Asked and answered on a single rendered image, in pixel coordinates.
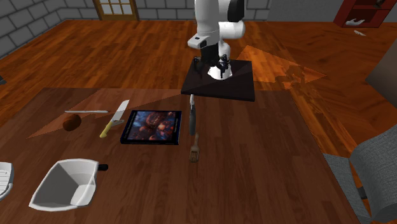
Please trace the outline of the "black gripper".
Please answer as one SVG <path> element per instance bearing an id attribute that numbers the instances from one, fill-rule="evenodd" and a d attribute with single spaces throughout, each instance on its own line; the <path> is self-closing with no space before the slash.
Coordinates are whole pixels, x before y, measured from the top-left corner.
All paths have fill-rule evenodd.
<path id="1" fill-rule="evenodd" d="M 202 74 L 205 63 L 217 63 L 216 67 L 220 70 L 220 78 L 226 78 L 225 72 L 228 69 L 230 60 L 227 58 L 227 54 L 222 55 L 219 58 L 219 44 L 208 45 L 200 49 L 201 58 L 193 58 L 193 68 L 198 74 Z"/>

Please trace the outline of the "dark robot stand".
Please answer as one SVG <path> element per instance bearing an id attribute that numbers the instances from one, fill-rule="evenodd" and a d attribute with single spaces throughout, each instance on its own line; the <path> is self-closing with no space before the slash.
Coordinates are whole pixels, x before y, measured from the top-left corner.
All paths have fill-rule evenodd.
<path id="1" fill-rule="evenodd" d="M 205 65 L 199 73 L 195 70 L 195 63 L 192 62 L 181 94 L 254 102 L 251 61 L 231 60 L 230 67 L 232 70 L 230 78 L 216 80 L 208 75 L 210 68 L 208 65 Z"/>

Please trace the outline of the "dark blue picture book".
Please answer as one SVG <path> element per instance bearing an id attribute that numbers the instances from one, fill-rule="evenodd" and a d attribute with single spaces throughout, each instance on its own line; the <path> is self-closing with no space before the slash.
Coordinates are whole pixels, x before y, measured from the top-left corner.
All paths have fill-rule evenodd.
<path id="1" fill-rule="evenodd" d="M 181 119 L 181 111 L 132 110 L 120 142 L 178 145 Z"/>

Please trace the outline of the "wooden door with glass panes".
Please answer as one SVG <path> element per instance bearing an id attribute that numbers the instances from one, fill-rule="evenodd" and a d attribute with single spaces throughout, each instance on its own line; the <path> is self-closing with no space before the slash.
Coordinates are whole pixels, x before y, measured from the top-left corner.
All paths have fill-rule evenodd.
<path id="1" fill-rule="evenodd" d="M 99 20 L 140 21 L 135 0 L 92 0 Z"/>

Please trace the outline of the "brown round fruit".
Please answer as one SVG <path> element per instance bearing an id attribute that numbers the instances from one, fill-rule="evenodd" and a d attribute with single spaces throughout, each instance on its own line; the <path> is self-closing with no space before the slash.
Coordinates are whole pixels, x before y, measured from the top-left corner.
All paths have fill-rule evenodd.
<path id="1" fill-rule="evenodd" d="M 81 125 L 81 117 L 78 114 L 71 114 L 67 116 L 63 123 L 63 129 L 66 131 L 73 131 Z"/>

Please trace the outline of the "red shelf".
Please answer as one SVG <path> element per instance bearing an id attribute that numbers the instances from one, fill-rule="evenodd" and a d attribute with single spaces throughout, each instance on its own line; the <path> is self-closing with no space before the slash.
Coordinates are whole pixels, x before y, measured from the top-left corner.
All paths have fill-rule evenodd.
<path id="1" fill-rule="evenodd" d="M 397 0 L 343 0 L 333 23 L 339 27 L 378 28 Z"/>

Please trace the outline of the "grey fabric chair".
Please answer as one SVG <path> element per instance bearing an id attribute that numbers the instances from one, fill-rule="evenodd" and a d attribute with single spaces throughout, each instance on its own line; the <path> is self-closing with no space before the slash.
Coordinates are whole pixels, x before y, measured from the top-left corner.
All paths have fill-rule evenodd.
<path id="1" fill-rule="evenodd" d="M 349 158 L 323 156 L 361 224 L 397 220 L 397 124 Z"/>

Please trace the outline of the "white ribbed dish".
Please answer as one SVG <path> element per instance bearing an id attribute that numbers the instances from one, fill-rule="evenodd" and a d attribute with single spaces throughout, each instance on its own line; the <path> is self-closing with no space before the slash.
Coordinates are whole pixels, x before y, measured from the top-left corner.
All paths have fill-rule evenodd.
<path id="1" fill-rule="evenodd" d="M 0 201 L 2 201 L 13 187 L 14 168 L 9 162 L 0 162 Z"/>

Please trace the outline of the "black handled kitchen tool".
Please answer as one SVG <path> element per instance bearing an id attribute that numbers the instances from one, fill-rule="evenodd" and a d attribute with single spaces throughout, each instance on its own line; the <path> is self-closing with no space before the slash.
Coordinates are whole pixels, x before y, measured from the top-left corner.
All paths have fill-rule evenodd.
<path id="1" fill-rule="evenodd" d="M 195 135 L 196 129 L 196 111 L 195 111 L 195 101 L 194 95 L 190 95 L 190 119 L 189 119 L 189 128 L 190 128 L 190 135 Z"/>

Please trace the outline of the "yellow handled kitchen knife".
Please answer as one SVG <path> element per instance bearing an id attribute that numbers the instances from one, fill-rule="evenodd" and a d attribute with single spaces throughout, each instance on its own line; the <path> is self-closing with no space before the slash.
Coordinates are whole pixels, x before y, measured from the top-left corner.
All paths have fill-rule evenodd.
<path id="1" fill-rule="evenodd" d="M 108 122 L 108 124 L 106 125 L 106 127 L 104 128 L 104 130 L 101 132 L 100 134 L 100 138 L 105 138 L 108 134 L 108 131 L 110 130 L 110 128 L 117 122 L 120 121 L 124 111 L 126 110 L 127 106 L 129 104 L 129 100 L 125 100 L 123 101 L 118 109 L 116 110 L 116 112 L 114 113 L 112 119 Z"/>

